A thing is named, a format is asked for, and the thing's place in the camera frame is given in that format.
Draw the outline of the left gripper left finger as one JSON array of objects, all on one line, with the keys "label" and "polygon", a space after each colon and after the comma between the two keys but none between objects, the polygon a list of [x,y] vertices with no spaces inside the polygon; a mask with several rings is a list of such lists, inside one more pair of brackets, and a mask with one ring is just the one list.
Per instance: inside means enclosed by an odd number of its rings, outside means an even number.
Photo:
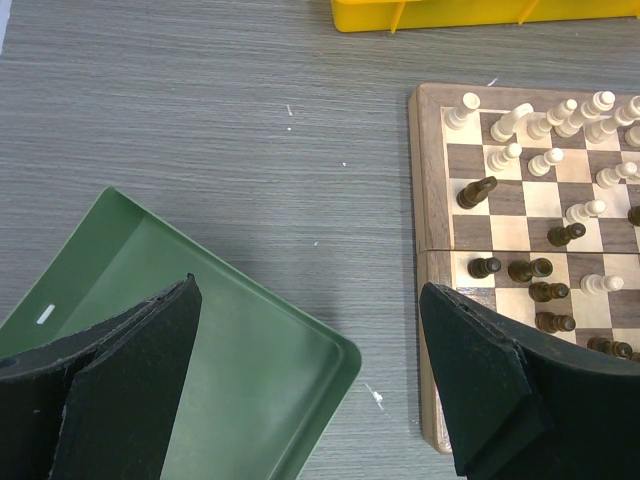
[{"label": "left gripper left finger", "polygon": [[197,334],[194,275],[1,360],[4,479],[158,479]]}]

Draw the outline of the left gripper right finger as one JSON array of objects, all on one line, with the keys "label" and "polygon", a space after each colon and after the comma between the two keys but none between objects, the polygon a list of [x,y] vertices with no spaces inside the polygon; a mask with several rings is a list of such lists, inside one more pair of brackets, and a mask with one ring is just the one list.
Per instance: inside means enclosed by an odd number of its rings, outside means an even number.
[{"label": "left gripper right finger", "polygon": [[636,476],[639,365],[426,283],[421,321],[460,476]]}]

